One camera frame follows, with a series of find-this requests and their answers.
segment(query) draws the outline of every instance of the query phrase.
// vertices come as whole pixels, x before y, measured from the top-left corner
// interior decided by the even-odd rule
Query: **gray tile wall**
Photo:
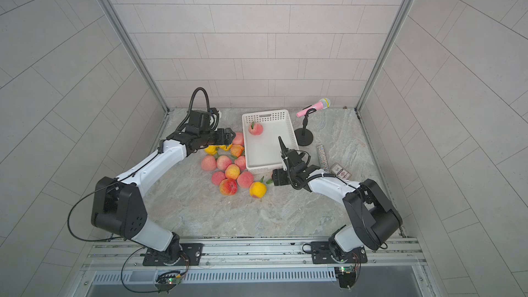
[[[401,0],[110,0],[171,107],[355,106]]]
[[[67,290],[71,206],[140,162],[163,117],[96,0],[0,0],[0,295]],[[87,198],[73,231],[106,237],[90,214]]]
[[[528,293],[527,21],[528,0],[415,0],[361,113],[444,295]]]

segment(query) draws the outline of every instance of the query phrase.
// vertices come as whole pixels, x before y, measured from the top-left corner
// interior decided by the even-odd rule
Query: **pink microphone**
[[[321,110],[321,109],[326,109],[328,107],[330,107],[330,100],[328,100],[326,97],[324,97],[321,100],[319,100],[319,102],[314,104],[313,106],[310,106],[310,107],[305,108],[305,109],[301,110],[300,112],[298,112],[297,113],[297,117],[306,115],[306,112],[309,109],[311,109],[311,108],[316,109],[316,110]]]

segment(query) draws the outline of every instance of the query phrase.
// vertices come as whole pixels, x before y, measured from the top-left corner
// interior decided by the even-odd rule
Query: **mounting plate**
[[[202,243],[180,243],[182,251],[187,254],[187,257],[189,258],[189,265],[190,266],[198,266],[200,263],[200,258],[202,257]],[[153,257],[145,257],[143,258],[143,266],[185,266],[185,260],[180,257],[180,259],[172,264],[172,265],[165,265],[161,261],[155,260]]]
[[[310,242],[310,247],[312,250],[318,250],[319,252],[316,254],[312,254],[312,261],[314,264],[341,264],[339,262],[334,261],[332,254],[330,254],[330,251],[328,253],[321,251],[321,250],[329,250],[328,249],[329,242]],[[366,252],[364,247],[358,247],[352,250],[353,253],[357,254],[357,256],[360,258],[360,263],[364,264],[367,262],[366,258]],[[354,263],[354,260],[350,259],[346,261],[347,264]]]

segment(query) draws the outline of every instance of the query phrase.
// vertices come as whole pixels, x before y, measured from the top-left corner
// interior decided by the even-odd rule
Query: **round black base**
[[[306,129],[304,135],[302,133],[303,133],[302,128],[298,128],[295,130],[295,138],[297,138],[297,144],[300,146],[310,145],[314,140],[314,136],[312,132]]]

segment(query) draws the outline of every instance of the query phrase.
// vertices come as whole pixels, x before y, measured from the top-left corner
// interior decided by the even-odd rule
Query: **artificial peach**
[[[202,167],[202,170],[204,171],[212,171],[216,169],[216,160],[213,155],[207,155],[202,159],[202,163],[200,164]]]
[[[244,146],[240,144],[234,144],[233,147],[231,147],[231,155],[235,157],[240,157],[242,155],[242,151],[244,150]]]
[[[227,157],[226,155],[221,155],[220,157],[218,157],[218,160],[216,160],[216,167],[219,170],[224,171],[232,163],[233,162],[231,161],[231,159],[229,157]]]
[[[236,179],[240,175],[240,168],[236,164],[231,164],[225,170],[225,173],[226,178]]]
[[[237,182],[233,179],[224,179],[220,182],[220,192],[222,195],[234,195],[237,192]]]
[[[262,127],[262,124],[253,122],[251,125],[249,125],[249,133],[253,135],[261,135],[262,131],[264,131],[264,128]]]
[[[243,171],[246,169],[246,156],[240,156],[237,159],[234,160],[234,163],[238,165],[240,168],[240,171]]]
[[[211,177],[211,182],[213,185],[219,186],[222,180],[225,180],[226,175],[222,171],[217,171],[213,173],[213,176]]]
[[[249,171],[242,172],[236,179],[242,188],[249,188],[254,180],[255,177]]]
[[[233,139],[233,144],[244,145],[244,135],[242,134],[242,132],[237,132],[236,136]]]
[[[262,182],[255,181],[249,187],[249,195],[251,195],[253,198],[262,198],[265,193],[266,185],[264,185]]]

